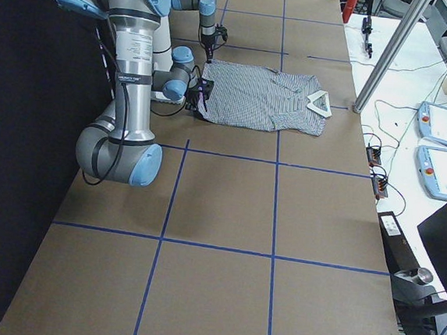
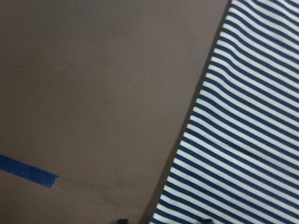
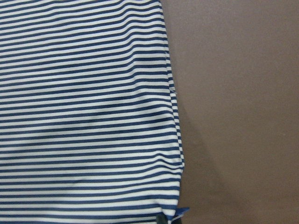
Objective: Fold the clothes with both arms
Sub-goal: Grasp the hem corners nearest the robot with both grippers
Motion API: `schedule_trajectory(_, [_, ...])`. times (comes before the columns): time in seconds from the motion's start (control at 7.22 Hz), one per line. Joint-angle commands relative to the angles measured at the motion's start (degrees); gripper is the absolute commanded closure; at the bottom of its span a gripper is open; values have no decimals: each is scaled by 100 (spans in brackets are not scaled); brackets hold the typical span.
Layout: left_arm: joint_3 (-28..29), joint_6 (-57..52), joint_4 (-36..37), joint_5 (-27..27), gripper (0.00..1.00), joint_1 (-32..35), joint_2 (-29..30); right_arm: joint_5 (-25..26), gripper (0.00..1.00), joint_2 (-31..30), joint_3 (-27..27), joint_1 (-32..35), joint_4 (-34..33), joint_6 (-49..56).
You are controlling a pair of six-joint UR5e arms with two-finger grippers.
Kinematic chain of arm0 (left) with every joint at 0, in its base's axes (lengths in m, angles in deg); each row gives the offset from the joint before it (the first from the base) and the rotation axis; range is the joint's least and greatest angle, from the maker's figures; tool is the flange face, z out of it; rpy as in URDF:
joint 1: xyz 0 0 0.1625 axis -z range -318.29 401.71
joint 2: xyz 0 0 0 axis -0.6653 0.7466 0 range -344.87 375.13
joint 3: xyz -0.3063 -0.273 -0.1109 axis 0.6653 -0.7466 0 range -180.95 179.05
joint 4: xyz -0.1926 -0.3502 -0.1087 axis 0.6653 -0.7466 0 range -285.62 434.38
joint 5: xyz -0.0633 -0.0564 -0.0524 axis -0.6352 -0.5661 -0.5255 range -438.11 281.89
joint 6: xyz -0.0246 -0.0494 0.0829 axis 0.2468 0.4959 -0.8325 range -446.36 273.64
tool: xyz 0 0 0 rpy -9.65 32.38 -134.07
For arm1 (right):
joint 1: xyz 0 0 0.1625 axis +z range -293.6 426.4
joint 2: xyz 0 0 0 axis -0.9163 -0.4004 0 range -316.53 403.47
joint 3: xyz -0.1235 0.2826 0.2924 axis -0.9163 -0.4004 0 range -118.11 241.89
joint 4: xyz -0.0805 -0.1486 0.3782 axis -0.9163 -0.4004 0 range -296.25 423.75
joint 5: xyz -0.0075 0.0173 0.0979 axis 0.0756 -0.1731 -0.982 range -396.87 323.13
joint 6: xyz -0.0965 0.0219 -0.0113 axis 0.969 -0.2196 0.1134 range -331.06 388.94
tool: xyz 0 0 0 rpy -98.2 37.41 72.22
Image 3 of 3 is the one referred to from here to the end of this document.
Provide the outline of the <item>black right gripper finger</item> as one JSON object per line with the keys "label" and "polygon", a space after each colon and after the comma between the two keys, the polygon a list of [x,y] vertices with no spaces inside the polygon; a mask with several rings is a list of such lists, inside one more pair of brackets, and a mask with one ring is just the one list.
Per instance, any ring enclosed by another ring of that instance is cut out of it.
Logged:
{"label": "black right gripper finger", "polygon": [[167,224],[167,217],[164,214],[157,214],[156,216],[157,224]]}

